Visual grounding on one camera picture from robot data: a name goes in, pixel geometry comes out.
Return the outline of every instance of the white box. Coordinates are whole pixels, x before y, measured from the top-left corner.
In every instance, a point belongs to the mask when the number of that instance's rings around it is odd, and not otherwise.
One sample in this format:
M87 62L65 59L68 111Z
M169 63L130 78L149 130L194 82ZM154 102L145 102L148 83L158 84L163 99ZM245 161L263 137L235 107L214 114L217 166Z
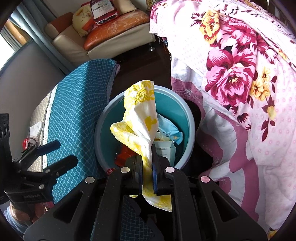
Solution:
M164 156L168 159L170 166L175 165L176 147L172 141L154 141L156 153L159 156Z

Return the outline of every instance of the white and pink fabric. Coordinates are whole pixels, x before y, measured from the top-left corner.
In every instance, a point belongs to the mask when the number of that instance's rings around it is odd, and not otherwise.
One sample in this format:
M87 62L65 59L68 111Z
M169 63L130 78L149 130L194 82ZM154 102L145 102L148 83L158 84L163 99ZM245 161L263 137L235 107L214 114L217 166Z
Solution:
M296 44L248 0L166 0L150 32L168 40L173 90L197 104L206 172L266 231L296 202Z

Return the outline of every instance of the sleeve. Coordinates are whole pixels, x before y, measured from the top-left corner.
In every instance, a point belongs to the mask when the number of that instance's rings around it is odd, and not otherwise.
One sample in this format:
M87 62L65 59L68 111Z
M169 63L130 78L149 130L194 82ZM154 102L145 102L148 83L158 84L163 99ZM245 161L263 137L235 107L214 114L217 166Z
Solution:
M13 229L18 233L18 235L23 237L24 232L26 231L28 226L25 224L22 224L22 223L18 222L16 219L14 219L11 216L9 208L10 207L8 206L7 209L4 211L4 216L7 219L7 221L9 222L9 224L13 227Z

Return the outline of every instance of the teal trash can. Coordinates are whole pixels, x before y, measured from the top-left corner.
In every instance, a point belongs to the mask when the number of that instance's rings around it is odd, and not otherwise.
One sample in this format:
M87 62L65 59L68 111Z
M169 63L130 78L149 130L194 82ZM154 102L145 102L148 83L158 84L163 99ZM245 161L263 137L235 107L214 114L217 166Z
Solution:
M176 149L175 168L182 169L189 160L195 139L195 124L187 103L175 92L162 86L154 86L156 112L173 122L183 132L183 141ZM96 125L94 148L103 170L118 168L116 151L120 142L111 134L110 126L123 120L125 112L124 92L117 95L103 110Z

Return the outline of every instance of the sofa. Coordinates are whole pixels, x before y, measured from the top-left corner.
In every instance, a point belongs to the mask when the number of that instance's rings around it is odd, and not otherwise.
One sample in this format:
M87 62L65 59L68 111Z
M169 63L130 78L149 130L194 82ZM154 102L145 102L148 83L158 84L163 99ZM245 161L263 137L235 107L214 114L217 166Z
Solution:
M142 10L125 13L80 37L66 13L44 27L54 47L75 67L98 58L113 58L155 41L149 33L150 17Z

